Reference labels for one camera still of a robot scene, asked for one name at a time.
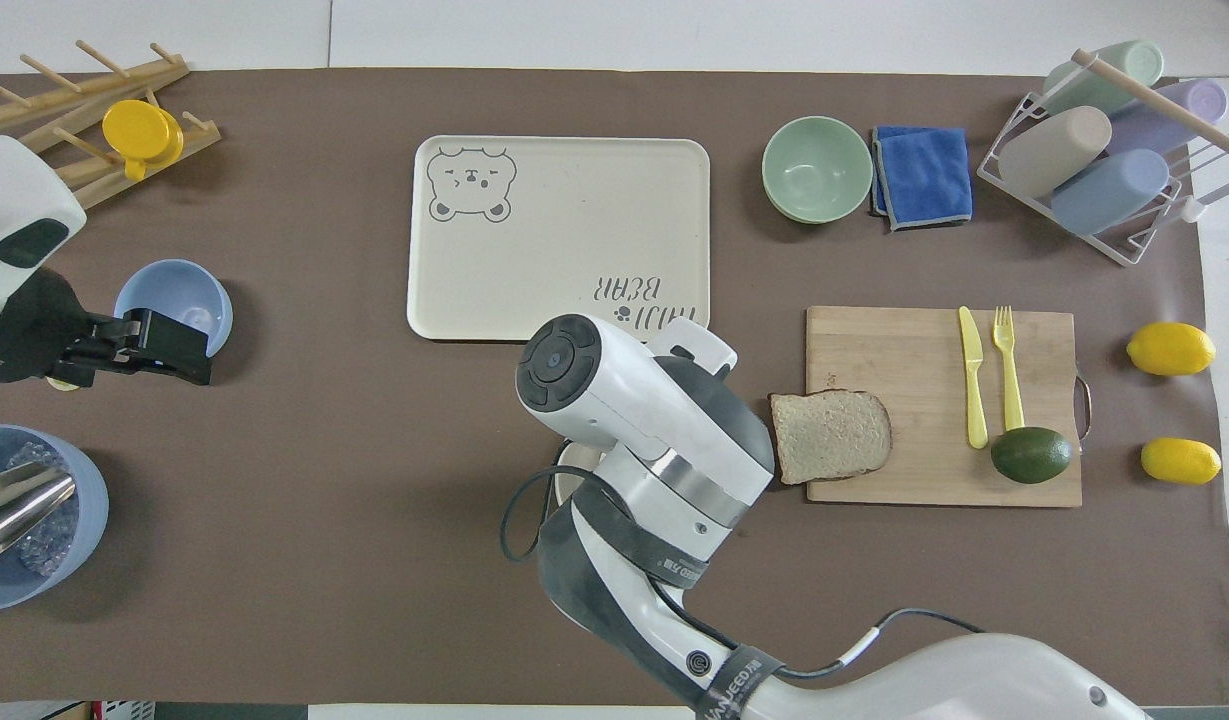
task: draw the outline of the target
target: avocado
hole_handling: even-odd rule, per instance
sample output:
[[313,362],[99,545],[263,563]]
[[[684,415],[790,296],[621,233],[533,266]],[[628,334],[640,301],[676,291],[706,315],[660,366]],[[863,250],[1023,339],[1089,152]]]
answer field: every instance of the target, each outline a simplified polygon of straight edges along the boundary
[[992,464],[1015,483],[1043,483],[1070,462],[1072,444],[1048,428],[1015,428],[992,444]]

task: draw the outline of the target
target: beige cup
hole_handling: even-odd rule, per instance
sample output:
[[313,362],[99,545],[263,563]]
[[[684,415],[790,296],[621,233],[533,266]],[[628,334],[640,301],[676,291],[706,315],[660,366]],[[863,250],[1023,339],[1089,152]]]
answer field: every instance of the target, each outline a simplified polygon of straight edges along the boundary
[[1112,123],[1088,104],[1043,119],[1000,150],[1000,178],[1025,197],[1045,197],[1082,172],[1112,140]]

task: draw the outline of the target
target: bear illustration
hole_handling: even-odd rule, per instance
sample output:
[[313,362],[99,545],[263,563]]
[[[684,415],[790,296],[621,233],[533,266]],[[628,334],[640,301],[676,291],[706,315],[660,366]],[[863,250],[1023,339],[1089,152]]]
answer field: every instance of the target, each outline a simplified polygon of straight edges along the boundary
[[460,147],[454,155],[441,149],[426,163],[426,178],[433,183],[428,211],[439,222],[457,214],[485,215],[490,222],[503,222],[512,214],[508,190],[517,177],[517,163],[506,149],[490,155],[484,149]]

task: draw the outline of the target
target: green bowl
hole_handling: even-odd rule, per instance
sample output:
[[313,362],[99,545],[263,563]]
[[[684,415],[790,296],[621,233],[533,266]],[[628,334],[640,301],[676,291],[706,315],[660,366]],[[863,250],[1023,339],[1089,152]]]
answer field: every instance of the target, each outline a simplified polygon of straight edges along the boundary
[[761,182],[779,213],[796,222],[846,217],[871,189],[871,155],[834,118],[796,118],[764,145]]

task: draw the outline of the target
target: blue towel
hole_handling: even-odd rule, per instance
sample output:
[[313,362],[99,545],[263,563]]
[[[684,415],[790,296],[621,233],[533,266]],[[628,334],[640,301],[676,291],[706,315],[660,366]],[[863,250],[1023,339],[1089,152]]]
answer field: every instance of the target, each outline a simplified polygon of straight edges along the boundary
[[964,129],[879,127],[873,151],[873,210],[887,215],[890,229],[966,222],[975,214]]

